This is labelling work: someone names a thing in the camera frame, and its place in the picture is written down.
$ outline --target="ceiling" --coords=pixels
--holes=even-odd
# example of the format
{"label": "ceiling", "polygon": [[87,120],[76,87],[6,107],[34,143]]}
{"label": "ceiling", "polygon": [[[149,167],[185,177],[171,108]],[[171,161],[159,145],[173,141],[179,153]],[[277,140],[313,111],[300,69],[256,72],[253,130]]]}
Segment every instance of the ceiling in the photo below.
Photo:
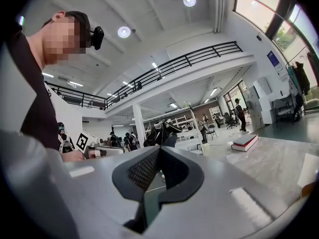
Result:
{"label": "ceiling", "polygon": [[[144,119],[149,119],[172,112],[176,109],[182,108],[183,103],[190,103],[192,106],[204,104],[206,99],[209,101],[216,100],[217,96],[223,91],[227,90],[233,85],[248,69],[234,68],[227,72],[222,71],[213,74],[207,79],[184,84],[182,87],[175,88],[166,93],[160,93],[151,99],[141,103],[142,116]],[[213,89],[217,88],[214,95],[210,96]],[[170,106],[171,103],[177,105],[177,108]],[[130,124],[134,123],[133,108],[129,107],[120,111],[117,115],[110,117],[113,124]]]}
{"label": "ceiling", "polygon": [[[107,81],[106,88],[99,96],[108,97],[140,74],[151,69],[152,62],[161,64],[168,61],[165,47],[142,58],[137,63],[127,64],[118,74],[114,65],[137,45],[148,42],[155,36],[191,24],[214,22],[215,0],[196,0],[194,7],[186,7],[182,0],[33,0],[25,13],[25,33],[34,33],[59,10],[79,10],[89,17],[91,28],[101,26],[105,36],[101,49],[87,49],[87,54],[75,56],[72,61],[48,66],[44,72],[54,78],[45,80],[65,87],[67,83],[57,79],[63,76],[80,83],[77,90],[94,93],[98,85]],[[120,38],[117,31],[121,26],[135,29],[128,38]]]}

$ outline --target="white column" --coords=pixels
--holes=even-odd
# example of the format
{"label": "white column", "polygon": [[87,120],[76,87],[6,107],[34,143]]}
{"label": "white column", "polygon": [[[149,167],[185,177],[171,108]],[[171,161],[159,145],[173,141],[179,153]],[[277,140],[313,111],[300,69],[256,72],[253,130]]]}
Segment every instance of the white column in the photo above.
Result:
{"label": "white column", "polygon": [[142,112],[141,112],[141,106],[138,104],[133,104],[133,113],[135,118],[135,126],[136,131],[138,132],[139,142],[141,148],[144,148],[144,124],[142,120]]}

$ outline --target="book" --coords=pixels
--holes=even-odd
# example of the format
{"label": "book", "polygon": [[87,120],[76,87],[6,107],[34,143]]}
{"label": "book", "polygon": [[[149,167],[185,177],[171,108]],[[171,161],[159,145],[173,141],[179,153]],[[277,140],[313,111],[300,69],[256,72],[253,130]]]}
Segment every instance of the book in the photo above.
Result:
{"label": "book", "polygon": [[231,145],[232,149],[247,151],[254,145],[254,143],[258,140],[258,136],[256,134],[249,135],[250,137],[242,136],[236,140],[234,140]]}

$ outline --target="black metal railing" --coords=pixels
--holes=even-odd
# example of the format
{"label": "black metal railing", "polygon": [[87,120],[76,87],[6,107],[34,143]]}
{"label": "black metal railing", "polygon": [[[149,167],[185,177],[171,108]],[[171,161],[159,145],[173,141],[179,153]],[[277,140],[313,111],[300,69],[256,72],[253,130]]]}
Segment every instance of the black metal railing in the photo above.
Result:
{"label": "black metal railing", "polygon": [[69,104],[78,105],[80,107],[98,108],[100,110],[105,110],[108,106],[106,98],[62,87],[49,82],[46,82],[46,84]]}
{"label": "black metal railing", "polygon": [[124,85],[111,96],[107,98],[106,108],[109,108],[114,103],[119,102],[121,99],[133,94],[148,84],[155,81],[159,81],[169,74],[173,74],[178,70],[186,67],[191,67],[199,62],[212,59],[215,57],[221,57],[235,52],[243,52],[242,49],[237,45],[236,41],[224,42],[208,46],[199,50],[195,50],[184,54],[180,57],[174,58],[167,61],[157,68],[150,69],[146,73],[138,76],[134,80],[130,81],[127,85]]}

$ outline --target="ear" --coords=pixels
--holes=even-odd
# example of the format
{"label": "ear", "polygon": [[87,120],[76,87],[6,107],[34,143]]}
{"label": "ear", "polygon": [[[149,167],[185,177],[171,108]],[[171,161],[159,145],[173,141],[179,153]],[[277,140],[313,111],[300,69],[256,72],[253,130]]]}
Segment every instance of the ear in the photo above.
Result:
{"label": "ear", "polygon": [[52,21],[56,22],[58,19],[61,19],[65,16],[65,11],[61,10],[61,11],[58,11],[57,13],[55,13],[53,16],[52,16]]}

